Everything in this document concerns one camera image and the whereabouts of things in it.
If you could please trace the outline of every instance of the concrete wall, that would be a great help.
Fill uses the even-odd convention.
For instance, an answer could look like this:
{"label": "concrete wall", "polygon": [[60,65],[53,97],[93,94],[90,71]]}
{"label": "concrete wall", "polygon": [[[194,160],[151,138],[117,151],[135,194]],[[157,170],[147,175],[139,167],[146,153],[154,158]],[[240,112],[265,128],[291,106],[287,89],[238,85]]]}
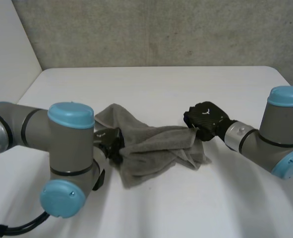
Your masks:
{"label": "concrete wall", "polygon": [[41,72],[11,0],[0,0],[0,101],[17,103]]}
{"label": "concrete wall", "polygon": [[267,65],[293,84],[293,0],[13,0],[43,69]]}

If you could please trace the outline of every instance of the gray wall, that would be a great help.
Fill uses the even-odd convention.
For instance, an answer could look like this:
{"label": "gray wall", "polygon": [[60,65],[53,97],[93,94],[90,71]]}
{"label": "gray wall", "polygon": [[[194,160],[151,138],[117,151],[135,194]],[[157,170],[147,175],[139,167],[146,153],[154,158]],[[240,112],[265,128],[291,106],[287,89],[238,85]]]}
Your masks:
{"label": "gray wall", "polygon": [[43,69],[267,65],[293,84],[293,0],[13,0]]}

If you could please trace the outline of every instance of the black band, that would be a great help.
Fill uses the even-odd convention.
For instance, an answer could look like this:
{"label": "black band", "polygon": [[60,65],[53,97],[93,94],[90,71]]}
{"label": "black band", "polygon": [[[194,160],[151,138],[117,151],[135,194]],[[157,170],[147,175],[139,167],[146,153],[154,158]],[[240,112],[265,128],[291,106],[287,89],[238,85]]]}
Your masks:
{"label": "black band", "polygon": [[3,237],[8,226],[0,225],[0,237]]}
{"label": "black band", "polygon": [[59,175],[59,176],[77,176],[77,175],[81,175],[84,174],[88,171],[90,171],[92,169],[93,164],[91,164],[89,167],[85,168],[84,170],[79,170],[79,171],[74,171],[74,172],[61,172],[61,171],[57,171],[54,170],[51,167],[51,172],[55,175]]}
{"label": "black band", "polygon": [[0,122],[2,123],[2,125],[4,126],[6,132],[7,132],[7,137],[8,137],[8,147],[7,150],[12,148],[13,146],[13,134],[12,134],[12,130],[11,127],[9,127],[9,125],[6,123],[6,121],[3,119],[3,117],[0,116]]}
{"label": "black band", "polygon": [[241,150],[242,150],[242,146],[245,142],[245,140],[247,139],[247,137],[252,134],[253,132],[257,131],[257,129],[252,129],[251,131],[248,131],[244,137],[242,138],[242,140],[240,141],[240,144],[239,144],[239,153],[241,154]]}
{"label": "black band", "polygon": [[276,142],[273,142],[271,140],[264,138],[260,133],[259,133],[259,138],[270,145],[274,145],[274,146],[278,146],[278,147],[282,147],[282,148],[293,148],[293,144],[276,143]]}
{"label": "black band", "polygon": [[36,113],[38,112],[39,108],[37,109],[34,109],[33,111],[31,111],[25,118],[24,122],[23,122],[23,125],[22,125],[22,129],[21,129],[21,138],[22,138],[22,141],[24,143],[24,145],[26,147],[29,147],[28,143],[27,143],[27,140],[26,140],[26,136],[25,136],[25,133],[26,133],[26,127],[27,127],[27,124],[28,124],[28,121],[30,120],[30,118]]}

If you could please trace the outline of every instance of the table surface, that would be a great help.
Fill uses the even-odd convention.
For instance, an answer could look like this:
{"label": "table surface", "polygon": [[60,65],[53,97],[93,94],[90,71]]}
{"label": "table surface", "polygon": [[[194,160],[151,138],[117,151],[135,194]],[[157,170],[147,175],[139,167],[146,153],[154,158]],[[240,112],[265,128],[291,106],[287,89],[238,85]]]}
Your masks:
{"label": "table surface", "polygon": [[[48,109],[56,102],[117,103],[152,126],[184,125],[190,106],[211,101],[236,120],[259,127],[270,90],[288,85],[273,68],[65,68],[41,73],[19,104]],[[290,238],[293,178],[280,180],[230,151],[218,138],[204,143],[212,163],[192,171],[176,165],[130,190],[108,168],[75,217],[50,217],[33,238]],[[49,179],[48,154],[15,147],[0,154],[0,223],[37,217]]]}

